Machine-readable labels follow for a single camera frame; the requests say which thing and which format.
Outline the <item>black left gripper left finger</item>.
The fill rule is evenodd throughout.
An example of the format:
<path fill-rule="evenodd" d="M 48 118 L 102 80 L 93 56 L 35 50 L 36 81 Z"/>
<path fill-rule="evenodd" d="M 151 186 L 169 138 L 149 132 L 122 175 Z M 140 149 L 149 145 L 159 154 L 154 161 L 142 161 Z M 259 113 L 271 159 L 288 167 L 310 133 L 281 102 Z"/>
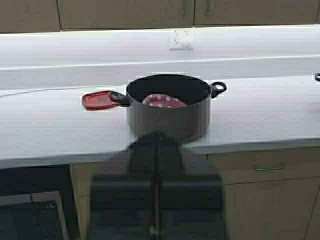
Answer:
<path fill-rule="evenodd" d="M 110 156 L 91 181 L 88 240 L 153 240 L 153 176 L 158 133 Z"/>

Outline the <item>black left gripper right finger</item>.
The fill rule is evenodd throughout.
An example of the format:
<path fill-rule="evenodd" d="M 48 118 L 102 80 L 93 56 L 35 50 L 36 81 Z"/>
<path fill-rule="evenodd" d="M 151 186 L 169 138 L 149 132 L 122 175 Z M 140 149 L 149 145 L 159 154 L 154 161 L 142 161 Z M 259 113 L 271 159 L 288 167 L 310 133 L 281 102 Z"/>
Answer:
<path fill-rule="evenodd" d="M 159 239 L 228 239 L 222 180 L 215 167 L 160 133 L 156 163 Z"/>

